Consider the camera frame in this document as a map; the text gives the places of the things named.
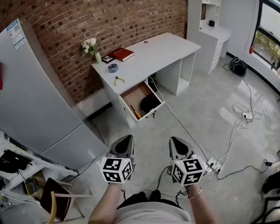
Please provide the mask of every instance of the white flowers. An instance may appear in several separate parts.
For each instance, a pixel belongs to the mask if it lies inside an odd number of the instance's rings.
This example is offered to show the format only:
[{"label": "white flowers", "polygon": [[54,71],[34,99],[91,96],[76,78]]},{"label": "white flowers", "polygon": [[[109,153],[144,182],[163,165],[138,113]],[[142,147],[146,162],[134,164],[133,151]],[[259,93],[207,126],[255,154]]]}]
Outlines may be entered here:
[{"label": "white flowers", "polygon": [[87,39],[82,42],[82,48],[85,53],[90,53],[91,55],[94,55],[98,52],[98,48],[96,46],[97,40],[93,37],[91,39]]}]

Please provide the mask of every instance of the refrigerator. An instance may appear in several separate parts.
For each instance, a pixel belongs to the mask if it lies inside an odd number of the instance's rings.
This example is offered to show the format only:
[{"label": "refrigerator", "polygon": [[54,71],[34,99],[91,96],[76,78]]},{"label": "refrigerator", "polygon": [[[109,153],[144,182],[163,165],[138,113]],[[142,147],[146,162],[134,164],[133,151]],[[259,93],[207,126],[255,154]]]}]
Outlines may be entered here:
[{"label": "refrigerator", "polygon": [[106,150],[63,87],[28,23],[0,33],[0,129],[34,153],[79,169]]}]

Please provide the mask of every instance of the hand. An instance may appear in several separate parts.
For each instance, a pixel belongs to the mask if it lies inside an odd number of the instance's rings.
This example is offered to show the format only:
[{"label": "hand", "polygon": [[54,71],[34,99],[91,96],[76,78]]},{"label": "hand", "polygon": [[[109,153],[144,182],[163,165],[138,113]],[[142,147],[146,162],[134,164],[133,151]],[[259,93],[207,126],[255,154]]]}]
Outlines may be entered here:
[{"label": "hand", "polygon": [[188,197],[194,197],[200,192],[200,187],[196,184],[188,186]]}]

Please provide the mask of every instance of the white shirt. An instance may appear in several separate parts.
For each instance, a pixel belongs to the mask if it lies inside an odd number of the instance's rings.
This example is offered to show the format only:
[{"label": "white shirt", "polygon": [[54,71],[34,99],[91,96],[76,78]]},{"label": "white shirt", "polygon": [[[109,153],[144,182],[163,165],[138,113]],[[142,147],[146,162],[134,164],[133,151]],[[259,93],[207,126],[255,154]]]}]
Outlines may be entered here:
[{"label": "white shirt", "polygon": [[159,202],[145,202],[117,210],[116,224],[191,224],[190,215],[183,209]]}]

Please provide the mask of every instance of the red brick wall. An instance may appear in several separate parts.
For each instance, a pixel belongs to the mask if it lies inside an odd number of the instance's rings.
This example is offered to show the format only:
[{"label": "red brick wall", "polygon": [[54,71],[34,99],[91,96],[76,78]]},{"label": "red brick wall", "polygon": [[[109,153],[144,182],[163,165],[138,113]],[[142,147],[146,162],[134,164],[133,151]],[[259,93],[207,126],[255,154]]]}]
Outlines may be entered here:
[{"label": "red brick wall", "polygon": [[75,102],[102,88],[94,58],[80,51],[97,38],[101,55],[170,32],[185,37],[186,0],[0,0],[0,32],[16,18],[33,25]]}]

